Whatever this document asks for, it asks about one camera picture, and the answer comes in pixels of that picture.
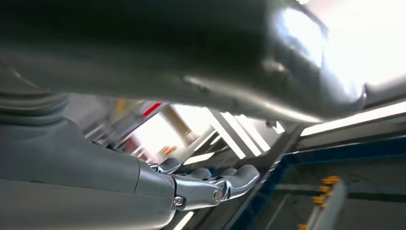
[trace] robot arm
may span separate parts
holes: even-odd
[[[252,166],[210,180],[157,173],[87,141],[63,118],[61,93],[306,123],[365,102],[363,85],[335,71],[328,32],[294,0],[94,4],[1,3],[2,230],[159,229],[175,209],[217,205],[258,179]]]

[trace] red stripe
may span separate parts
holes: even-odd
[[[147,117],[148,115],[150,115],[151,113],[153,113],[158,107],[160,107],[162,105],[162,103],[156,103],[155,105],[153,105],[151,108],[147,109],[144,114],[142,114],[143,117]]]

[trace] yellow clip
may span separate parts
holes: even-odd
[[[316,196],[313,197],[313,203],[315,203],[316,205],[321,205],[322,203],[324,203],[324,200],[321,196]]]
[[[322,193],[328,193],[328,192],[330,192],[330,187],[328,187],[328,186],[320,186],[319,188],[318,188],[318,190],[320,191],[320,192],[322,192]]]
[[[334,181],[331,180],[331,179],[328,179],[328,178],[323,179],[322,182],[323,182],[324,185],[333,185],[334,184]]]
[[[306,224],[299,224],[297,227],[298,227],[298,230],[307,230]]]
[[[327,179],[332,180],[334,183],[337,183],[340,180],[340,177],[338,176],[329,176]]]

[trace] blue frame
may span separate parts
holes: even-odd
[[[266,204],[272,198],[272,194],[275,191],[275,186],[293,166],[299,164],[359,161],[363,159],[401,156],[406,156],[406,136],[374,142],[355,143],[326,149],[307,150],[283,154],[273,163],[268,178],[262,181],[261,188],[250,200],[231,229],[253,229],[252,225],[254,218],[265,208]]]

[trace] fluorescent light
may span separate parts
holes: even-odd
[[[198,149],[200,149],[200,147],[203,146],[215,133],[216,130],[209,134],[203,141],[201,141],[200,144],[196,148],[194,148],[194,151],[196,152]]]
[[[238,124],[237,120],[230,113],[221,113],[224,119],[230,124],[230,126],[235,130],[235,132],[240,136],[242,141],[248,146],[249,150],[257,157],[261,155],[261,151],[257,148],[254,142],[245,133],[243,128]]]
[[[308,127],[303,130],[301,136],[307,136],[315,133],[325,132],[336,128],[359,124],[379,118],[401,114],[406,112],[406,102],[401,102],[386,107],[370,110],[347,118],[326,122],[323,124]]]
[[[278,121],[276,121],[276,127],[272,127],[272,128],[273,128],[273,130],[275,130],[275,132],[277,134],[281,134],[281,133],[285,132],[285,129],[282,127],[282,125]]]
[[[245,157],[244,152],[238,147],[237,143],[230,137],[224,127],[217,121],[217,119],[213,116],[208,108],[205,108],[207,112],[207,116],[210,119],[210,123],[212,126],[217,130],[220,136],[224,139],[227,145],[231,148],[231,150],[240,158],[243,159]]]
[[[297,0],[299,2],[299,4],[304,5],[304,4],[308,4],[310,2],[310,0]]]
[[[179,223],[175,226],[173,230],[182,230],[183,227],[189,222],[189,220],[192,218],[194,212],[188,212],[180,221]]]
[[[187,159],[185,161],[185,163],[183,163],[183,165],[193,164],[193,163],[200,162],[200,161],[205,161],[205,160],[209,159],[210,157],[212,157],[213,155],[214,155],[214,152],[206,153],[206,154],[195,156],[195,157],[190,157],[189,159]]]
[[[218,140],[220,140],[221,139],[221,136],[220,135],[218,135],[211,143],[210,143],[210,145],[214,145],[216,142],[218,142]]]
[[[253,124],[248,120],[248,118],[245,115],[240,115],[237,117],[237,119],[240,121],[245,130],[251,135],[254,141],[256,141],[256,143],[264,152],[270,149],[268,143],[266,143],[264,138],[262,138],[261,134],[259,134],[257,129],[253,126]]]

